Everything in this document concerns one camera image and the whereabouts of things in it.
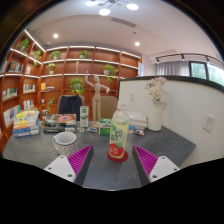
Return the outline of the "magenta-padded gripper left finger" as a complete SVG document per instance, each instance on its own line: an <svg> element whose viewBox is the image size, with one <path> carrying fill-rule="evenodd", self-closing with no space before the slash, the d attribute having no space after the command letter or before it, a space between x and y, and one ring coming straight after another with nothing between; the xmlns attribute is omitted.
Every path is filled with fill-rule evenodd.
<svg viewBox="0 0 224 224"><path fill-rule="evenodd" d="M89 145L69 156L60 155L45 168L45 171L82 186L93 154L93 146Z"/></svg>

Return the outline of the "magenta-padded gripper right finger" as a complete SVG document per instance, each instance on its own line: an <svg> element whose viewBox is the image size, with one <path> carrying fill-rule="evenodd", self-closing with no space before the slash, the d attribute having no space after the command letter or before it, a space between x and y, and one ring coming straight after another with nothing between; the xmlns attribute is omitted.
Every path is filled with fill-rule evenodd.
<svg viewBox="0 0 224 224"><path fill-rule="evenodd" d="M133 146L132 155L142 186L179 171L179 168L166 156L157 157L137 145Z"/></svg>

